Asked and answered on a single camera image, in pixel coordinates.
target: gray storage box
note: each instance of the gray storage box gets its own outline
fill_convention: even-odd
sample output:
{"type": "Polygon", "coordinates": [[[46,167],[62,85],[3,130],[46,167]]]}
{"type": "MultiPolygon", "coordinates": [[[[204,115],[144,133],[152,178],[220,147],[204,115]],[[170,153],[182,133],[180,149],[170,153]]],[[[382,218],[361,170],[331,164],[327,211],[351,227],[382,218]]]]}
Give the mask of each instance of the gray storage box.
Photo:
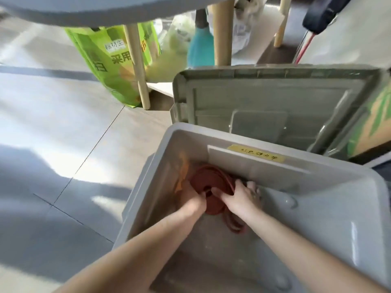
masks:
{"type": "Polygon", "coordinates": [[[172,84],[171,118],[346,159],[352,128],[388,80],[386,70],[366,65],[185,70],[172,84]]]}
{"type": "MultiPolygon", "coordinates": [[[[187,123],[172,125],[154,156],[148,159],[144,175],[128,201],[114,247],[173,211],[179,172],[192,162],[209,162],[254,180],[263,189],[267,213],[391,288],[388,191],[376,172],[187,123]],[[262,157],[242,153],[241,149],[248,148],[261,152],[262,157]]],[[[306,291],[250,229],[244,234],[233,234],[220,216],[209,215],[203,215],[196,223],[154,281],[152,290],[306,291]]]]}

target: open lid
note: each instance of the open lid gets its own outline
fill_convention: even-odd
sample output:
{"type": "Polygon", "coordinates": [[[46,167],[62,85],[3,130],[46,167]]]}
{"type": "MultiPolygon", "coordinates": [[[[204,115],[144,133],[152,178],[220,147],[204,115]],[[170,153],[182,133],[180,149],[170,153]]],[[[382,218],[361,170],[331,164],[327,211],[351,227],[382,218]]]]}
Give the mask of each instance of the open lid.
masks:
{"type": "Polygon", "coordinates": [[[386,70],[367,65],[188,69],[174,78],[170,112],[173,123],[331,156],[346,145],[369,113],[365,104],[388,79],[386,70]]]}

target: wooden table leg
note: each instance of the wooden table leg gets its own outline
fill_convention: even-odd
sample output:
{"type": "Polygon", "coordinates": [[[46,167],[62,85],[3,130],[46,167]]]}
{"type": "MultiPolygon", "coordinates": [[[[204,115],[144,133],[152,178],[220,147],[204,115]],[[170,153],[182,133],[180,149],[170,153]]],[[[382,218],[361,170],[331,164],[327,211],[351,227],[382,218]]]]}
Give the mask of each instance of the wooden table leg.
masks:
{"type": "Polygon", "coordinates": [[[292,0],[281,0],[280,2],[280,12],[284,15],[284,20],[282,21],[282,24],[276,34],[276,37],[274,38],[274,47],[280,47],[282,44],[282,40],[284,39],[285,27],[287,25],[291,1],[292,0]]]}
{"type": "Polygon", "coordinates": [[[235,0],[227,0],[212,5],[216,66],[231,65],[234,2],[235,0]]]}
{"type": "Polygon", "coordinates": [[[130,57],[132,58],[134,75],[138,83],[138,91],[141,97],[141,103],[145,110],[149,110],[149,92],[147,82],[145,81],[145,69],[143,52],[140,45],[140,37],[138,33],[138,25],[128,24],[124,25],[125,37],[129,46],[130,57]]]}

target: person's left hand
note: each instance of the person's left hand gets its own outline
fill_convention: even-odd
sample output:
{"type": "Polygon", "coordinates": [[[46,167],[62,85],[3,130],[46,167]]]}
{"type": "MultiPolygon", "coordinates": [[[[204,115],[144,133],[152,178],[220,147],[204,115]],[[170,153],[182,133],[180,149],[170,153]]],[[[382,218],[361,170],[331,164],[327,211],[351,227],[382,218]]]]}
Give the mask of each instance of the person's left hand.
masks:
{"type": "Polygon", "coordinates": [[[177,192],[178,208],[189,214],[199,214],[206,210],[205,193],[198,194],[188,180],[182,182],[182,190],[177,192]]]}

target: teal bottle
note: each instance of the teal bottle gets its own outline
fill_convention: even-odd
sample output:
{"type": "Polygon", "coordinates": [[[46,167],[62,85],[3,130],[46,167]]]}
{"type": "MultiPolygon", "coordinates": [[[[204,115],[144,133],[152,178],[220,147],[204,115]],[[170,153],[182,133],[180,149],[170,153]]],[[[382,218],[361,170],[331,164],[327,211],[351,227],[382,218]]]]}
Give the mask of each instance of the teal bottle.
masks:
{"type": "Polygon", "coordinates": [[[201,66],[213,66],[215,64],[215,52],[213,35],[209,31],[209,23],[206,20],[205,9],[195,12],[195,34],[190,41],[187,52],[187,66],[189,68],[201,66]]]}

